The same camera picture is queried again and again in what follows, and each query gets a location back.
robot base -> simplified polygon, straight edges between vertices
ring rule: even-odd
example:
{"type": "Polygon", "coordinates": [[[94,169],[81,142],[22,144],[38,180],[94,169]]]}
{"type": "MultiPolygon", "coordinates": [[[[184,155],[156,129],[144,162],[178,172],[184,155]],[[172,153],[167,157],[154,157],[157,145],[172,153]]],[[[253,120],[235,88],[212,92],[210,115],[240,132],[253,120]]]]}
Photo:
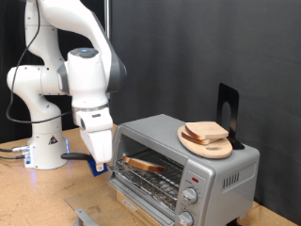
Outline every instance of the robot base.
{"type": "Polygon", "coordinates": [[[24,160],[26,168],[50,170],[67,163],[67,160],[60,157],[68,151],[66,139],[61,131],[52,134],[33,133],[28,145],[30,156],[24,160]]]}

round wooden board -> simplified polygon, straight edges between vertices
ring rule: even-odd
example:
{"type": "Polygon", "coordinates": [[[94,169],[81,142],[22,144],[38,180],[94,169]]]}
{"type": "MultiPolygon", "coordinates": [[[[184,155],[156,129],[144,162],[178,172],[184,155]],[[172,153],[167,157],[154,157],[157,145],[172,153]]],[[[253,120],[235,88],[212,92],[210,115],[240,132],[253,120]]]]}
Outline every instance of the round wooden board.
{"type": "Polygon", "coordinates": [[[181,144],[190,152],[206,158],[225,158],[231,155],[232,145],[226,138],[221,138],[218,141],[208,145],[201,145],[191,142],[182,137],[182,131],[185,127],[182,126],[178,130],[178,138],[181,144]]]}

bread slice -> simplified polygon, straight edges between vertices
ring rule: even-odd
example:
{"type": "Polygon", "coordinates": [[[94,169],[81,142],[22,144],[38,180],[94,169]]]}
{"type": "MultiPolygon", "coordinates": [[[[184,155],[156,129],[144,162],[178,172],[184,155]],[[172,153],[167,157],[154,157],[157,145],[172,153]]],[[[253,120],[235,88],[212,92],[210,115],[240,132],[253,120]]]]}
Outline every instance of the bread slice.
{"type": "Polygon", "coordinates": [[[215,121],[188,122],[185,126],[188,135],[196,139],[225,138],[229,135],[215,121]]]}
{"type": "Polygon", "coordinates": [[[213,138],[213,139],[196,139],[194,137],[191,137],[188,132],[186,131],[185,125],[180,128],[182,137],[185,139],[188,139],[191,142],[201,144],[201,145],[207,145],[210,144],[211,142],[217,141],[218,138],[213,138]]]}
{"type": "Polygon", "coordinates": [[[162,167],[158,164],[147,162],[144,160],[140,160],[137,158],[130,158],[127,156],[122,157],[122,161],[130,164],[131,166],[137,167],[142,170],[147,170],[147,171],[156,171],[156,172],[165,172],[166,168],[162,167]]]}

toaster oven knob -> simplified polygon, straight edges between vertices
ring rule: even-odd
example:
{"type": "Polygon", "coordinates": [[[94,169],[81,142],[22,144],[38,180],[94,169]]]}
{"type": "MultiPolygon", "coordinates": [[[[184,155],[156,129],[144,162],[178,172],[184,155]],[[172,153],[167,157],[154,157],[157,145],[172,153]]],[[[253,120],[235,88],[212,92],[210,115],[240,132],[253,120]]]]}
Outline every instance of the toaster oven knob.
{"type": "Polygon", "coordinates": [[[188,212],[182,212],[178,215],[178,221],[182,226],[191,226],[194,223],[192,216],[188,212]]]}
{"type": "Polygon", "coordinates": [[[198,194],[194,188],[187,188],[181,194],[183,199],[188,203],[193,204],[197,202],[198,194]]]}

blue light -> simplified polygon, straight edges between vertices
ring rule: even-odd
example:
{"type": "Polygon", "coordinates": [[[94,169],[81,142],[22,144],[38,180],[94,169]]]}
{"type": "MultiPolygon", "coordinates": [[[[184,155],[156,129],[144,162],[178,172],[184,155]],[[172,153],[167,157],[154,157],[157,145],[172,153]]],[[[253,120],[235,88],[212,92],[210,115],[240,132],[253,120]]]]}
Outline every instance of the blue light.
{"type": "Polygon", "coordinates": [[[70,152],[70,146],[69,146],[69,142],[68,139],[66,138],[66,148],[67,148],[67,152],[70,152]]]}

